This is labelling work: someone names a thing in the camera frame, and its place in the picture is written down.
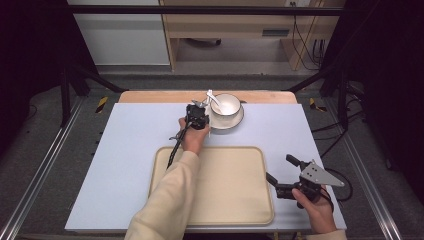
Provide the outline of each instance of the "white table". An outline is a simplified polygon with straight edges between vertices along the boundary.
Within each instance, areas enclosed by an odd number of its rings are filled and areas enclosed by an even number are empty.
[[[187,103],[117,103],[74,204],[65,229],[78,232],[125,232],[132,216],[147,200],[154,157],[169,141]],[[299,180],[300,169],[285,160],[291,154],[322,166],[302,106],[243,104],[245,116],[234,129],[213,131],[205,146],[257,146],[267,171],[280,183]],[[328,189],[335,199],[331,188]],[[187,232],[275,232],[310,229],[306,212],[296,202],[277,199],[275,217],[261,226],[188,226]],[[346,229],[335,204],[334,217]]]

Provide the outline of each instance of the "aluminum rail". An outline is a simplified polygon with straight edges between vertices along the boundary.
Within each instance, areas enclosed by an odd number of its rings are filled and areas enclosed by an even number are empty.
[[[84,103],[83,97],[77,97],[76,102],[74,103],[71,115],[68,123],[59,129],[59,132],[56,135],[52,145],[47,151],[46,156],[40,164],[36,174],[31,180],[28,188],[26,189],[23,197],[21,198],[18,206],[15,208],[12,216],[9,218],[8,222],[0,232],[0,240],[12,240],[15,239],[18,231],[24,222],[28,212],[30,211],[35,199],[37,198],[38,193],[41,190],[41,187],[46,180],[50,169],[52,168],[54,162],[56,161],[57,156],[59,155],[60,150],[62,149],[65,140],[68,137],[68,134],[74,125],[77,116],[82,108]]]
[[[335,121],[338,121],[336,113],[337,107],[333,101],[324,98],[325,105],[329,107],[330,113]],[[341,127],[338,128],[339,133],[343,132]],[[358,180],[364,190],[365,196],[368,199],[371,209],[377,218],[378,224],[380,225],[381,231],[387,240],[401,240],[402,235],[396,226],[380,192],[377,189],[374,181],[371,178],[371,174],[368,172],[362,158],[360,157],[352,139],[349,136],[349,132],[343,137],[346,151],[350,154],[349,160],[352,164],[353,170],[358,177]]]
[[[77,14],[204,14],[204,15],[296,15],[342,16],[365,14],[365,10],[310,7],[253,6],[132,6],[132,5],[45,5],[44,10],[70,11]]]

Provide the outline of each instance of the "human hand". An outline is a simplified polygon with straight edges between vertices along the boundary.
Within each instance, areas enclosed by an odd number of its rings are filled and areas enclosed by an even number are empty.
[[[294,198],[308,213],[309,222],[314,233],[323,234],[337,230],[331,205],[325,198],[320,197],[317,202],[312,203],[299,189],[293,188],[292,193]]]
[[[180,118],[178,122],[180,123],[180,128],[184,129],[186,126],[185,119]],[[184,151],[194,152],[195,154],[199,155],[200,150],[202,150],[203,140],[205,139],[205,136],[208,134],[208,132],[209,124],[206,124],[205,128],[200,130],[189,127],[181,143]]]

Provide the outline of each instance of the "beige sleeve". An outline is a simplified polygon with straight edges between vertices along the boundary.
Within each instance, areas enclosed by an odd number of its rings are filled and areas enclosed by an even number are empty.
[[[134,215],[125,239],[182,239],[199,168],[199,157],[193,152],[183,152],[168,168],[143,209]]]
[[[307,240],[345,240],[346,232],[345,230],[337,230],[331,233],[326,234],[316,234],[306,237]]]

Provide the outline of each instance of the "human arm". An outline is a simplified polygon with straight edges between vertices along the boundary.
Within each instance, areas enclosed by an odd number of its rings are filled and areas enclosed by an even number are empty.
[[[296,188],[292,190],[292,193],[309,215],[311,228],[315,235],[308,236],[308,240],[346,239],[345,231],[337,230],[331,205],[326,199],[320,197],[317,202],[313,203]]]
[[[184,119],[179,120],[184,128]],[[131,220],[125,239],[182,239],[190,216],[200,169],[198,157],[209,126],[189,128],[182,142],[183,154],[167,169],[143,209]]]

